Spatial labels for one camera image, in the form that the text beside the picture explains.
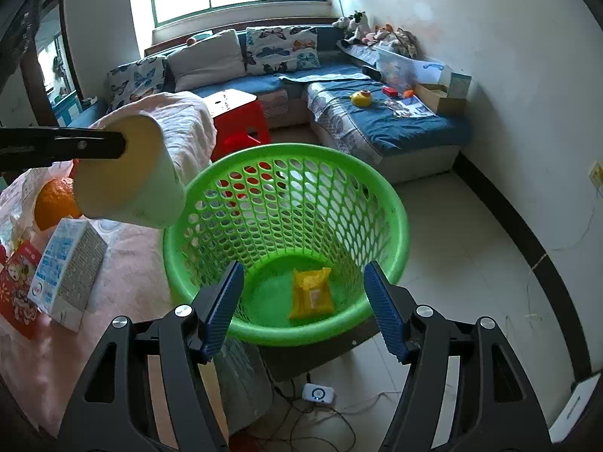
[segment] blue gripper pad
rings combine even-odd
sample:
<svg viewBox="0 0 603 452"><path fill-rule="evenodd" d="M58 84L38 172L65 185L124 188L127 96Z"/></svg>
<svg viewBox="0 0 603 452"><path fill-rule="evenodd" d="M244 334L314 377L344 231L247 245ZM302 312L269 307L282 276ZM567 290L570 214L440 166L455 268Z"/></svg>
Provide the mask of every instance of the blue gripper pad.
<svg viewBox="0 0 603 452"><path fill-rule="evenodd" d="M364 290L373 308L387 350L395 355L399 362L406 363L410 352L404 342L404 320L389 293L390 290L396 289L406 291L402 287L391 285L376 261L364 267Z"/></svg>
<svg viewBox="0 0 603 452"><path fill-rule="evenodd" d="M243 276L243 265L236 262L226 278L220 281L222 289L207 318L206 333L201 349L204 358L208 362L222 348L232 315L243 290Z"/></svg>

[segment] metal screw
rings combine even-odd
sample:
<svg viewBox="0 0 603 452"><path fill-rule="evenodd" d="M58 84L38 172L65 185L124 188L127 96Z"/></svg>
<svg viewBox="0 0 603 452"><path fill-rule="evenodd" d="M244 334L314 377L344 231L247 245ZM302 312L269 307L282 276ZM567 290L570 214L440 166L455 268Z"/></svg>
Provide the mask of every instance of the metal screw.
<svg viewBox="0 0 603 452"><path fill-rule="evenodd" d="M126 318L125 316L118 316L113 320L111 324L114 328L123 328L128 324L128 318Z"/></svg>
<svg viewBox="0 0 603 452"><path fill-rule="evenodd" d="M487 330L492 330L496 326L496 323L493 319L490 318L482 318L479 320L479 324L481 324Z"/></svg>
<svg viewBox="0 0 603 452"><path fill-rule="evenodd" d="M192 307L189 305L183 304L181 306L178 306L176 309L174 309L174 313L176 313L176 316L185 318L186 316L188 316L189 314L192 313Z"/></svg>
<svg viewBox="0 0 603 452"><path fill-rule="evenodd" d="M433 309L429 306L419 306L417 307L417 314L424 318L431 318L433 316Z"/></svg>

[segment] tiled floor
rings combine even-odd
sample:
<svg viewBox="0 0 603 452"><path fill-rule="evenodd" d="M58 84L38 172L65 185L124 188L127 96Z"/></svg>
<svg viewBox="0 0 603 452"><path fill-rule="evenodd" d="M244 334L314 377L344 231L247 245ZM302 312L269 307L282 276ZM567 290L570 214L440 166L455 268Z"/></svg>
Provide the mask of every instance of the tiled floor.
<svg viewBox="0 0 603 452"><path fill-rule="evenodd" d="M314 142L311 131L291 129L272 133L275 141ZM299 134L304 138L295 139ZM432 176L397 185L411 226L411 255L400 285L418 303L432 305L445 317L475 322L489 315L504 329L536 391L548 423L571 393L572 368L556 318L530 267L488 209L454 174ZM332 386L335 408L346 413L357 435L355 451L376 451L396 410L408 368L387 352L381 334L312 371L315 383ZM448 385L434 445L447 441L456 397L458 359L450 359ZM297 393L305 377L298 379ZM290 384L282 389L290 393ZM270 436L287 405L275 397L271 412L254 424L258 436ZM303 407L305 402L298 402ZM277 433L289 438L298 418L291 412ZM304 415L295 436L317 436L343 451L352 433L342 420L326 412ZM334 450L326 442L300 439L301 452ZM289 451L288 444L266 444L269 451Z"/></svg>

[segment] window sill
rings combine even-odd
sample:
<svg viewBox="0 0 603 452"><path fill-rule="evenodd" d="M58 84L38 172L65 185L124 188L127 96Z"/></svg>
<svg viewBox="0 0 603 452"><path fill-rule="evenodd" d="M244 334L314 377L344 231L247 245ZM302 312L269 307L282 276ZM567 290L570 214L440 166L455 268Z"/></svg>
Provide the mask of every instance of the window sill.
<svg viewBox="0 0 603 452"><path fill-rule="evenodd" d="M153 30L153 44L237 22L286 17L330 17L331 15L331 3L329 1L266 2L219 8L155 28Z"/></svg>

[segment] orange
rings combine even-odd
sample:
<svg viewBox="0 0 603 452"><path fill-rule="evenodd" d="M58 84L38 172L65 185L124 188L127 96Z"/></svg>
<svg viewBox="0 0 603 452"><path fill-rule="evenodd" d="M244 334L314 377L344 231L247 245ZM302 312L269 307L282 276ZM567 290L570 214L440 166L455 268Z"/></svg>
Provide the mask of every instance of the orange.
<svg viewBox="0 0 603 452"><path fill-rule="evenodd" d="M35 200L35 223L41 231L46 231L69 215L73 218L81 216L73 197L73 179L54 178L42 187Z"/></svg>

